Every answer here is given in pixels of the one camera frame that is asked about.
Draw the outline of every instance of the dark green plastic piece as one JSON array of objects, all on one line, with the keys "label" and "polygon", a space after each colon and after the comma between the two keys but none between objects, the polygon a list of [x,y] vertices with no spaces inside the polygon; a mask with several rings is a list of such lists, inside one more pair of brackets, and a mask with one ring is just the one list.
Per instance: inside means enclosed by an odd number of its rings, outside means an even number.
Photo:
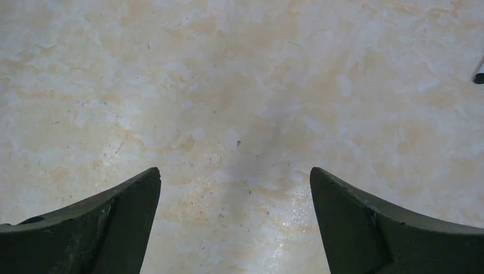
[{"label": "dark green plastic piece", "polygon": [[160,187],[150,168],[70,206],[0,225],[0,273],[139,273]]},{"label": "dark green plastic piece", "polygon": [[484,273],[484,229],[409,211],[320,168],[310,184],[332,274]]}]

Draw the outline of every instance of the marble floor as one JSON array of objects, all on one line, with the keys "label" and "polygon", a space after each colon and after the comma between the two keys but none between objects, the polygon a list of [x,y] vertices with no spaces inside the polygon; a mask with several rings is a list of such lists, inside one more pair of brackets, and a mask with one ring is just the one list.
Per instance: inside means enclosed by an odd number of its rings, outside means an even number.
[{"label": "marble floor", "polygon": [[484,227],[481,0],[0,1],[0,223],[159,167],[142,273],[329,273],[309,172]]}]

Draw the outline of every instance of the curved edge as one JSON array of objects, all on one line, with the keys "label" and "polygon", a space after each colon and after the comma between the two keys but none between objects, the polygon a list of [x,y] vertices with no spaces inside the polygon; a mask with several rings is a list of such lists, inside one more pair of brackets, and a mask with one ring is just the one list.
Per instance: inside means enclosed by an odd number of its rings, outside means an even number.
[{"label": "curved edge", "polygon": [[310,187],[331,273],[376,273],[393,263],[374,211],[319,168],[311,170]]},{"label": "curved edge", "polygon": [[319,184],[329,184],[333,188],[339,188],[346,193],[349,199],[353,199],[355,202],[361,203],[372,210],[394,220],[395,222],[405,223],[407,226],[440,233],[484,234],[483,228],[451,223],[449,221],[436,219],[400,207],[357,187],[354,187],[328,171],[323,170],[322,168],[314,167],[311,170],[311,176],[319,176]]},{"label": "curved edge", "polygon": [[17,225],[3,224],[0,225],[0,233],[9,232],[22,232],[31,229],[48,228],[53,225],[59,224],[68,219],[74,219],[86,212],[90,212],[99,207],[104,207],[106,204],[112,203],[110,201],[117,194],[128,189],[130,186],[138,181],[143,181],[146,176],[151,176],[151,174],[156,173],[158,178],[160,177],[160,172],[158,168],[151,167],[140,174],[134,176],[131,179],[126,180],[123,183],[118,184],[115,187],[109,188],[103,192],[100,192],[94,196],[87,197],[76,203],[67,205],[63,208],[56,209],[48,213],[30,217]]}]

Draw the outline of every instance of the floor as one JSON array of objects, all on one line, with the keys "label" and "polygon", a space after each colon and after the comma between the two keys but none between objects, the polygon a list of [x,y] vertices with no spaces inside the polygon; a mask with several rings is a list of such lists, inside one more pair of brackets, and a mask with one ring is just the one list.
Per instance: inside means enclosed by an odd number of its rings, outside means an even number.
[{"label": "floor", "polygon": [[1,1],[0,223],[157,166],[143,274],[329,273],[319,166],[484,227],[483,33],[481,0]]}]

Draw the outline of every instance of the scratch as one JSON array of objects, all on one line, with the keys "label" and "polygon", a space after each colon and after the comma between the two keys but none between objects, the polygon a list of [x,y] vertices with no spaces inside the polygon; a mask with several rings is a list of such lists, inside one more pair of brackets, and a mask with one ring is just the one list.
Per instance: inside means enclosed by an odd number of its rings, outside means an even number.
[{"label": "scratch", "polygon": [[115,155],[118,154],[118,151],[121,149],[121,146],[124,144],[124,141],[121,142],[121,144],[119,145],[118,149],[116,150],[116,153],[114,153]]},{"label": "scratch", "polygon": [[126,136],[127,136],[127,135],[125,135],[125,136],[124,136],[123,141],[122,141],[122,142],[121,142],[121,144],[119,145],[119,147],[118,147],[118,149],[116,150],[116,153],[114,153],[114,155],[117,155],[117,154],[118,154],[119,150],[121,149],[121,147],[122,147],[122,146],[123,146],[123,144],[124,144],[124,141],[126,140]]},{"label": "scratch", "polygon": [[146,224],[148,223],[148,219],[150,218],[149,215],[146,215],[146,220],[144,221],[144,226],[143,226],[143,229],[146,228]]}]

